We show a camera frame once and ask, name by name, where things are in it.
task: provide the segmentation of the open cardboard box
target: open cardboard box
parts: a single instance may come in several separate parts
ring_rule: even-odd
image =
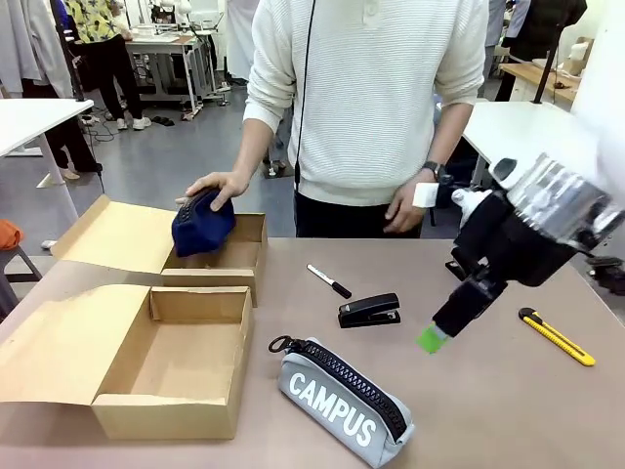
[[[237,214],[219,251],[176,256],[176,212],[113,202],[101,195],[52,248],[58,259],[160,275],[165,286],[249,286],[257,295],[265,266],[264,214]]]
[[[44,303],[0,346],[0,402],[89,405],[112,439],[231,439],[248,287],[108,285]]]

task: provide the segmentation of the white marker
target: white marker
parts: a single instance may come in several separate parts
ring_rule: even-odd
[[[341,295],[343,298],[349,299],[349,298],[352,297],[352,293],[345,286],[343,286],[341,283],[339,283],[338,281],[330,278],[329,276],[327,276],[326,274],[324,274],[322,271],[320,271],[318,268],[312,266],[311,264],[308,264],[306,267],[307,267],[307,269],[309,271],[311,271],[317,277],[321,278],[328,285],[330,285],[332,287],[332,289],[334,291],[336,291],[339,295]]]

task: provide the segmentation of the navy blue pouch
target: navy blue pouch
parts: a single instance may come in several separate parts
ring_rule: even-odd
[[[226,242],[228,234],[236,225],[231,200],[217,212],[211,210],[211,202],[219,190],[204,190],[183,205],[174,223],[172,237],[178,257],[200,252],[215,251]]]

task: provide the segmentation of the white sweater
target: white sweater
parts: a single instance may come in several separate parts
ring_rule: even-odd
[[[261,0],[244,120],[275,132],[294,103],[289,159],[303,129],[300,192],[344,205],[389,203],[427,158],[433,86],[444,105],[481,85],[487,0]]]

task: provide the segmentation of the yellow utility knife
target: yellow utility knife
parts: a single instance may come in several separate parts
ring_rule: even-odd
[[[595,364],[595,359],[584,352],[581,347],[572,343],[562,334],[553,329],[549,324],[544,322],[535,310],[532,310],[531,308],[521,308],[519,310],[519,318],[529,326],[536,329],[543,336],[547,337],[584,366],[592,366]]]

